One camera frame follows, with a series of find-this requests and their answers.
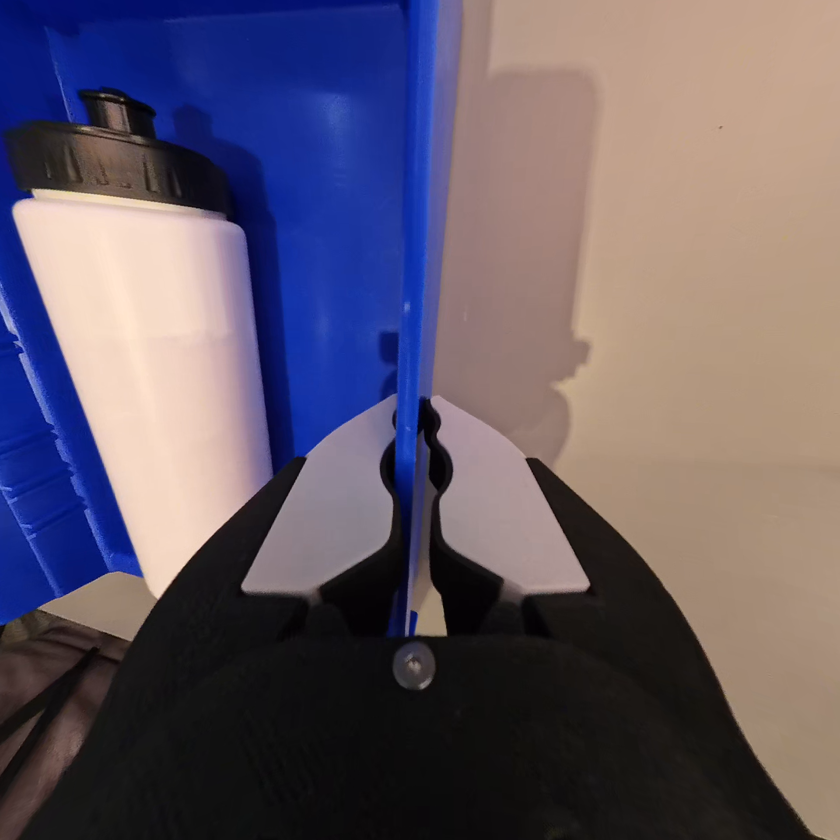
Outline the blue plastic bin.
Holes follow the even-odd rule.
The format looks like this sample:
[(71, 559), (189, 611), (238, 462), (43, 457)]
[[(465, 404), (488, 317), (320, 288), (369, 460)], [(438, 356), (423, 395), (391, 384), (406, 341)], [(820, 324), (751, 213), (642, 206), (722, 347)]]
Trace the blue plastic bin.
[[(117, 88), (226, 173), (250, 248), (276, 468), (431, 392), (461, 2), (2, 2), (2, 131)], [(12, 218), (2, 149), (2, 624), (140, 567)]]

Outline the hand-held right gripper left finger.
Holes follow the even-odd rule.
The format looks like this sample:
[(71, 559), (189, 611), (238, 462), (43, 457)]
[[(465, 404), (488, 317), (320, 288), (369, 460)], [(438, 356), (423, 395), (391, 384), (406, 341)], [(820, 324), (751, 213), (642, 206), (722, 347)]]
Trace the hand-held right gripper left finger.
[(305, 457), (242, 584), (248, 595), (335, 606), (353, 634), (385, 635), (403, 578), (392, 479), (396, 395), (336, 428)]

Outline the white plastic bottle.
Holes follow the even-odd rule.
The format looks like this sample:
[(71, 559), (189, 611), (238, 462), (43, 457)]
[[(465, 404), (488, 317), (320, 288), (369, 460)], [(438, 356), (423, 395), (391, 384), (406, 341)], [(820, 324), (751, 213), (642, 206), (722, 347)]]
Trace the white plastic bottle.
[(219, 212), (51, 190), (13, 216), (160, 597), (273, 475), (245, 233)]

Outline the black bottle lid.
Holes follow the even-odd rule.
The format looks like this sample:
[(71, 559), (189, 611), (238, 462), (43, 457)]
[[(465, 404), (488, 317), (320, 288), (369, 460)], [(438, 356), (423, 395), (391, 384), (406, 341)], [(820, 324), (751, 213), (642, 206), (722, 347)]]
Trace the black bottle lid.
[(155, 110), (124, 91), (82, 89), (88, 123), (27, 121), (4, 141), (16, 185), (190, 207), (230, 217), (225, 173), (205, 155), (160, 140)]

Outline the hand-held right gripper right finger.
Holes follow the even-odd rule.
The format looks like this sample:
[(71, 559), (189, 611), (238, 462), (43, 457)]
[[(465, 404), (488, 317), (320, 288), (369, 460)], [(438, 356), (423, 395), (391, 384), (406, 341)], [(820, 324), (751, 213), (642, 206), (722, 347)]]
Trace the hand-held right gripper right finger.
[(498, 603), (590, 594), (590, 579), (515, 444), (439, 395), (423, 406), (423, 434), (434, 488), (429, 572), (449, 636), (478, 634)]

